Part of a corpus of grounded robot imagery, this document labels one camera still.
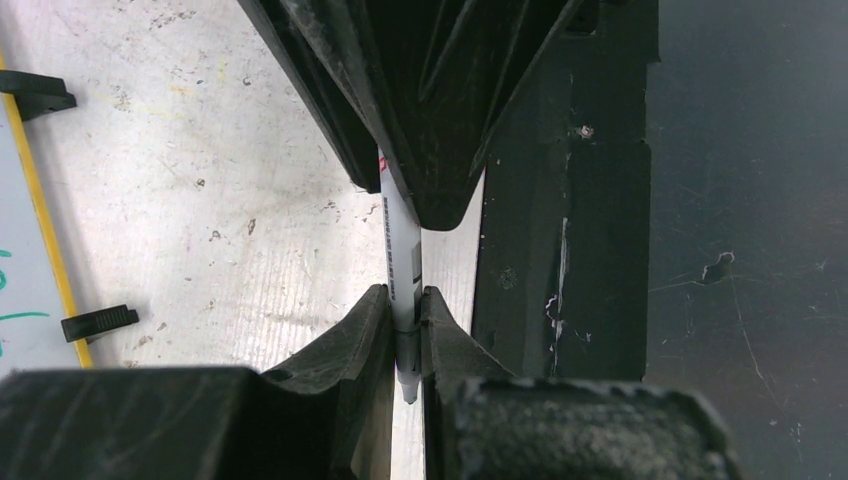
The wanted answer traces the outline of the yellow framed whiteboard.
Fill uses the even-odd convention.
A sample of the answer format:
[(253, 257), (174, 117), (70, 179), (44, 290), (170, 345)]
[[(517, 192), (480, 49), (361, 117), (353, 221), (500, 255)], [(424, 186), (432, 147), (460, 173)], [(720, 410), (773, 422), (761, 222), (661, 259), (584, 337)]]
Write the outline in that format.
[(63, 334), (77, 313), (24, 122), (1, 93), (1, 375), (93, 367), (85, 341)]

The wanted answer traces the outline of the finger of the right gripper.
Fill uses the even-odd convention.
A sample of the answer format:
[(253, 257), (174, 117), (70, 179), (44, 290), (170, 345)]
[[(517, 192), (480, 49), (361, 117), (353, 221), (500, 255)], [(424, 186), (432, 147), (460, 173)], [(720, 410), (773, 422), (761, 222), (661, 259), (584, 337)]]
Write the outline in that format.
[(282, 3), (240, 0), (239, 5), (288, 76), (351, 181), (371, 194), (378, 193), (378, 148), (374, 138)]
[(542, 50), (582, 1), (285, 1), (388, 158), (419, 224), (461, 221), (483, 151)]

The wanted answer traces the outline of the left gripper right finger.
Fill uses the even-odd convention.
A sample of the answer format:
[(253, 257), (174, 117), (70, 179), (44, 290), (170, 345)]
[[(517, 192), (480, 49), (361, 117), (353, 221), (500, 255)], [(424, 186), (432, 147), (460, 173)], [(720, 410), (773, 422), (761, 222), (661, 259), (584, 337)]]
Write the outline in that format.
[(519, 378), (421, 299), (429, 479), (738, 479), (728, 432), (701, 397), (634, 382)]

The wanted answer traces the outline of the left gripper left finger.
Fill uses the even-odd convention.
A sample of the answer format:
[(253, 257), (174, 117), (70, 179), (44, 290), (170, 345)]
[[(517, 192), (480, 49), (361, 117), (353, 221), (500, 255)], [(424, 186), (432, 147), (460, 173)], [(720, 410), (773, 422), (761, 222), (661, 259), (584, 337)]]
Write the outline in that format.
[(16, 373), (5, 479), (386, 479), (394, 339), (374, 285), (284, 362)]

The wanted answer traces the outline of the white marker pen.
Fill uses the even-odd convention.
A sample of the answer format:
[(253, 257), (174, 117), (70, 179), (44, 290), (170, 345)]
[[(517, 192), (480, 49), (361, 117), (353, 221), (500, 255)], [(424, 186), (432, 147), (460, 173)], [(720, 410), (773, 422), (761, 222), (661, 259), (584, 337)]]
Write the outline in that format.
[(413, 404), (422, 380), (420, 302), (422, 296), (421, 227), (403, 200), (378, 152), (383, 205), (390, 315), (396, 339), (397, 379), (403, 400)]

